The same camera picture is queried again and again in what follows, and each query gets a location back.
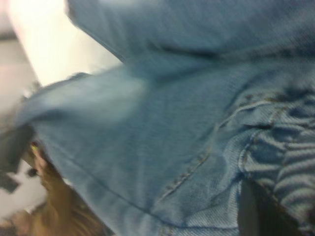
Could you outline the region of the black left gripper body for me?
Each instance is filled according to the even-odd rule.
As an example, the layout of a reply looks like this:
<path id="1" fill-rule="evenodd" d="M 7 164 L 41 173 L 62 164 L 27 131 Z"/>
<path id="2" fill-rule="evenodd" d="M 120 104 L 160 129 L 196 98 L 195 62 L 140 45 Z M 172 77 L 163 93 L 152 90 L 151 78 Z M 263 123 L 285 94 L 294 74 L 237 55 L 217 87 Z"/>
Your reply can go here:
<path id="1" fill-rule="evenodd" d="M 16 173 L 19 162 L 33 137 L 31 127 L 24 125 L 0 133 L 0 171 Z"/>

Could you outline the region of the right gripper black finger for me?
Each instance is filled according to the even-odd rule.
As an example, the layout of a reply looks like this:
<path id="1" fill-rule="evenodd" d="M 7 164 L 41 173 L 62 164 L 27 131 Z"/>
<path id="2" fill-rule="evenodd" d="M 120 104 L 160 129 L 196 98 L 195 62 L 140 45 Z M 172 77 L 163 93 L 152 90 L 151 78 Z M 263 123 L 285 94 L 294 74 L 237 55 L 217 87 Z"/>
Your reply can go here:
<path id="1" fill-rule="evenodd" d="M 301 236 L 297 222 L 266 189 L 251 180 L 241 187 L 238 211 L 241 236 Z"/>

